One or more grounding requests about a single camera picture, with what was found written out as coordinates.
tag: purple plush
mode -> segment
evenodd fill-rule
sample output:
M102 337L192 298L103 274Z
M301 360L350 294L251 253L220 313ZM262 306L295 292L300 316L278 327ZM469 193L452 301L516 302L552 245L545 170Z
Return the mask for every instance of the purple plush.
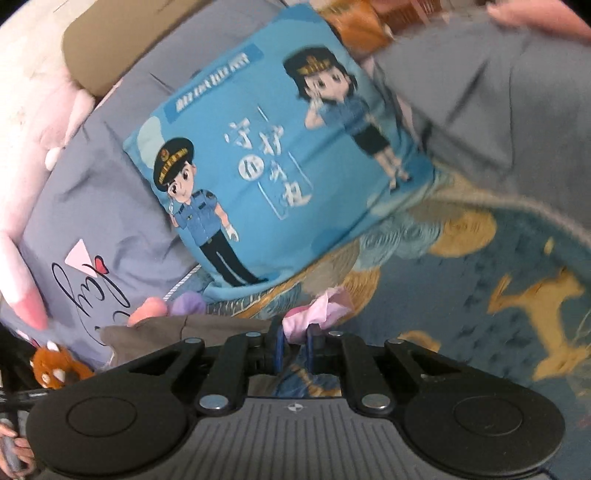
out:
M205 313L207 303L196 291L186 291L179 298L173 300L169 315L193 315L194 313Z

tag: blue pillow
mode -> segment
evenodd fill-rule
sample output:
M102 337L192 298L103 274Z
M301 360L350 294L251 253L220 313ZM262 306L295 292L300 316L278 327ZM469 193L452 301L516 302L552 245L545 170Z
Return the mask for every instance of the blue pillow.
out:
M212 301L282 283L434 179L308 5L202 70L124 148L214 278Z

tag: black skirt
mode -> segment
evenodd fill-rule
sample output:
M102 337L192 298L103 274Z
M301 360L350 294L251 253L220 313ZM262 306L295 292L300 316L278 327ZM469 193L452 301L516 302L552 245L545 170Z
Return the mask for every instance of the black skirt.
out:
M373 125L368 125L365 130L351 135L351 137L355 140L357 146L371 157L390 146L388 139Z

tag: white circle with character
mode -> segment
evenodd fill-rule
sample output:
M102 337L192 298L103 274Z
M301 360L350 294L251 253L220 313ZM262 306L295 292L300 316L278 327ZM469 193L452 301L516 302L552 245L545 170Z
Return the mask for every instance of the white circle with character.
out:
M242 157L238 163L238 171L244 180L255 181L261 178L265 170L265 162L257 155L247 155Z

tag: cartoon policeman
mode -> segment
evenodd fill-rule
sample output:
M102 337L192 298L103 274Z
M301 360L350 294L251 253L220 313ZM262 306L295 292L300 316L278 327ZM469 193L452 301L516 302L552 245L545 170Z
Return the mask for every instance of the cartoon policeman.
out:
M263 282L242 265L223 234L222 227L231 240L239 241L236 229L216 196L202 189L193 192L197 173L193 154L193 143L188 138L173 138L160 148L154 163L156 188L167 192L171 200L181 204L178 212L173 213L171 201L170 218L173 225L191 233L205 257L233 287Z
M323 126L340 126L357 146L376 159L390 178L390 189L396 188L397 177L409 181L390 142L369 114L369 106L356 93L357 80L338 62L326 47L307 47L283 62L285 72L295 82L300 97L310 102L304 124L308 130Z

